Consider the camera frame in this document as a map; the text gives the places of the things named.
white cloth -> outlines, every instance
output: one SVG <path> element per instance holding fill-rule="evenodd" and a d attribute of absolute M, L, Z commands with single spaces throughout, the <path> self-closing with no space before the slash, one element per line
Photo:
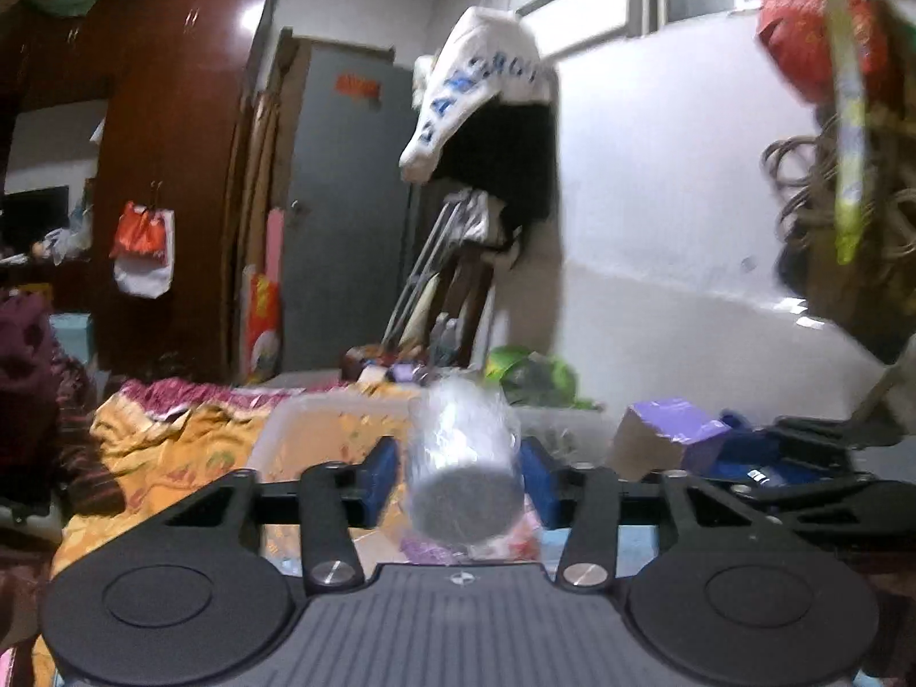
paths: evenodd
<path fill-rule="evenodd" d="M 160 263 L 138 255 L 119 255 L 114 260 L 114 281 L 125 294 L 146 299 L 161 297 L 171 288 L 175 268 L 175 212 L 161 208 L 166 223 L 166 260 Z"/>
<path fill-rule="evenodd" d="M 429 76 L 417 130 L 401 155 L 401 176 L 426 183 L 443 147 L 475 110 L 503 103 L 549 103 L 548 73 L 534 36 L 514 13 L 468 8 Z"/>

metal door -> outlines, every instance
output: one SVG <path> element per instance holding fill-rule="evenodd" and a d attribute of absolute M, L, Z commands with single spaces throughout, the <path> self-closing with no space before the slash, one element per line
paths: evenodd
<path fill-rule="evenodd" d="M 410 94 L 406 69 L 313 48 L 283 242 L 284 371 L 335 367 L 385 331 L 405 254 Z"/>

cardboard box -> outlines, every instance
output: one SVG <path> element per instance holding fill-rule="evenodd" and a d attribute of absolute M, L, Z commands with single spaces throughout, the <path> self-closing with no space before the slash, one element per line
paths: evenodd
<path fill-rule="evenodd" d="M 722 449 L 728 426 L 680 398 L 634 403 L 611 443 L 607 465 L 623 480 L 653 470 L 705 475 Z"/>

white plastic bag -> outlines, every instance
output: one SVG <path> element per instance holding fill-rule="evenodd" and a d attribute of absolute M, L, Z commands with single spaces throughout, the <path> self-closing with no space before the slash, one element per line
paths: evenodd
<path fill-rule="evenodd" d="M 114 260 L 114 281 L 125 294 L 156 299 L 171 288 L 175 267 L 175 212 L 162 208 L 159 213 L 166 223 L 166 260 L 160 263 L 153 258 L 119 255 Z"/>

maroon fabric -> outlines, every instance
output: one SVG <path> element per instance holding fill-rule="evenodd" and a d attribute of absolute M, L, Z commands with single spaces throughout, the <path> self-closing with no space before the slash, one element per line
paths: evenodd
<path fill-rule="evenodd" d="M 38 635 L 38 603 L 53 555 L 46 542 L 0 532 L 0 650 Z"/>
<path fill-rule="evenodd" d="M 0 487 L 35 500 L 49 484 L 58 378 L 48 306 L 41 295 L 0 295 Z"/>
<path fill-rule="evenodd" d="M 102 464 L 98 441 L 90 432 L 97 402 L 95 385 L 80 361 L 58 344 L 52 371 L 60 378 L 55 480 L 77 514 L 120 514 L 125 509 L 124 491 Z"/>

